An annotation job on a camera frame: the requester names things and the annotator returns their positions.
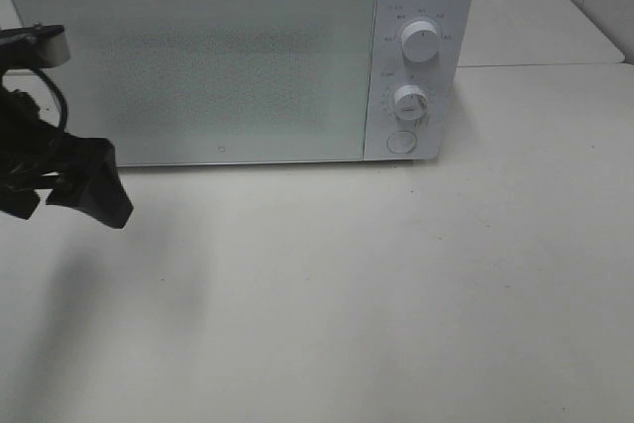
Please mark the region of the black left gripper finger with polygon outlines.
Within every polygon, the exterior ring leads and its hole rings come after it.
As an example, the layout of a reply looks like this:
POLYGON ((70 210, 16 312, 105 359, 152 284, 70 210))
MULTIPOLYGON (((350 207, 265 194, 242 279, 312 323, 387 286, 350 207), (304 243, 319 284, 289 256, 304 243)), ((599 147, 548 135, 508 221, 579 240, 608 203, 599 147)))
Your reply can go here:
POLYGON ((65 137, 53 156, 58 182, 48 205, 84 213, 113 229, 123 229, 134 210, 120 180, 115 148, 103 138, 65 137))

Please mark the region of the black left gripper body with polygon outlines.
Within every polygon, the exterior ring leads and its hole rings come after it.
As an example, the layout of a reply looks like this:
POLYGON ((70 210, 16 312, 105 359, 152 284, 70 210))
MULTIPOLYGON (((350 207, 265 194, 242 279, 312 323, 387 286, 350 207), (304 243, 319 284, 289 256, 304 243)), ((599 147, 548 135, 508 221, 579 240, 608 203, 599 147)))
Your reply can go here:
POLYGON ((58 87, 50 88, 59 112, 53 125, 40 116, 40 107, 27 92, 1 88, 1 211, 29 219, 38 208, 40 190, 51 193, 61 182, 53 156, 65 137, 68 106, 58 87))

